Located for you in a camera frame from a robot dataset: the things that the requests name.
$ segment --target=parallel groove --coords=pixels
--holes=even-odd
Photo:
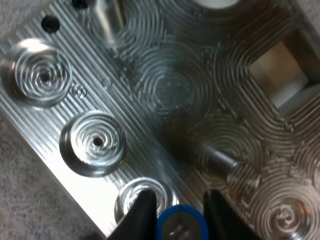
[[[314,239],[320,228],[314,204],[320,201],[320,98],[282,116],[248,69],[304,20],[288,12],[285,0],[256,0],[223,12],[191,0],[126,0],[124,6],[129,19],[116,46],[104,44],[99,23],[69,0],[56,1],[12,34],[0,47],[1,59],[25,38],[45,39],[71,62],[73,82],[61,102],[43,109],[17,104],[0,88],[4,117],[106,236],[116,226],[118,191],[136,178],[150,177],[173,189],[181,203],[200,210],[206,188],[224,191],[263,237],[283,237],[284,227]],[[41,29],[46,14],[60,20],[56,34]],[[122,164],[95,179],[72,172],[59,155],[58,143],[71,119],[92,110],[119,121],[129,141]],[[168,132],[192,143],[184,150],[198,156],[191,162],[200,169],[187,158],[177,159]],[[206,159],[196,152],[202,142],[242,160],[226,182],[203,174]],[[92,208],[94,200],[99,208]],[[284,225],[285,214],[297,228],[288,219]]]

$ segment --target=circular counterbore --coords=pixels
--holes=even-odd
[[[19,42],[1,62],[1,82],[19,103],[47,108],[69,92],[72,68],[66,56],[45,40]]]
[[[156,195],[157,215],[165,209],[179,204],[176,193],[166,184],[149,177],[140,177],[123,187],[116,199],[114,215],[119,222],[130,210],[139,193],[143,190],[152,190]]]
[[[60,152],[65,163],[85,177],[111,173],[127,153],[125,130],[110,115],[91,111],[71,120],[62,130]]]

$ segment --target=drilled hole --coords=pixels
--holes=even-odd
[[[86,9],[88,7],[86,0],[72,0],[72,5],[76,9]]]
[[[50,80],[50,74],[48,72],[41,73],[40,79],[41,82],[47,83]]]
[[[60,29],[60,21],[57,17],[47,15],[42,19],[41,27],[49,34],[54,34]]]
[[[97,147],[100,147],[104,144],[104,141],[101,139],[101,137],[95,137],[93,139],[93,144],[96,145]]]

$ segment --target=concentric circular tool marks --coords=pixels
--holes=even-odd
[[[140,177],[129,182],[120,191],[114,206],[115,219],[119,222],[130,210],[139,193],[144,190],[152,190],[156,195],[157,210],[159,216],[165,209],[179,204],[176,193],[166,184],[153,178]]]
[[[315,96],[307,104],[295,111],[290,116],[294,124],[294,137],[297,141],[303,139],[305,142],[312,141],[315,133],[320,129],[320,112],[316,111],[320,105],[320,95]]]
[[[91,111],[64,127],[59,145],[64,161],[73,171],[86,177],[101,177],[120,164],[127,153],[128,140],[113,117]]]
[[[280,117],[251,79],[246,70],[250,56],[232,48],[219,52],[215,59],[213,74],[224,104],[245,116],[254,135],[266,142],[270,149],[291,155],[294,126],[289,127],[290,123]]]
[[[233,190],[240,189],[234,181],[237,176],[247,176],[248,179],[254,176],[252,179],[258,181],[260,170],[270,157],[268,150],[243,125],[237,124],[231,115],[223,113],[214,114],[212,120],[199,123],[188,131],[187,137],[193,145],[196,165],[206,166],[206,162],[209,161],[210,155],[206,153],[203,146],[212,146],[243,161],[243,166],[230,172],[227,184],[229,187],[232,185]],[[212,174],[204,173],[203,175],[212,188],[225,188],[225,185]]]
[[[226,9],[204,8],[192,0],[161,0],[159,5],[170,34],[193,44],[215,46],[225,44],[232,34],[259,16],[265,2],[242,0]]]
[[[72,67],[66,56],[45,40],[19,42],[1,62],[1,81],[19,103],[52,107],[69,92]]]
[[[312,181],[313,186],[320,193],[320,143],[319,135],[308,143],[297,147],[292,157],[292,162],[298,167],[303,179]]]
[[[137,64],[136,93],[161,119],[184,115],[196,121],[214,104],[212,75],[192,48],[163,41],[144,52]]]
[[[320,201],[314,188],[274,170],[250,201],[251,223],[267,239],[316,239]]]
[[[155,4],[150,0],[124,0],[123,10],[126,23],[124,28],[114,36],[114,43],[109,44],[121,56],[126,58],[137,55],[145,48],[163,39],[165,27],[163,17]],[[103,41],[104,31],[99,21],[92,17],[91,9],[82,13],[83,24]]]

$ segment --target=center hole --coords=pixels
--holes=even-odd
[[[93,139],[93,144],[100,147],[104,144],[104,141],[101,139],[101,137],[95,137]]]
[[[50,74],[48,72],[43,72],[40,75],[40,79],[43,83],[47,83],[50,80]]]

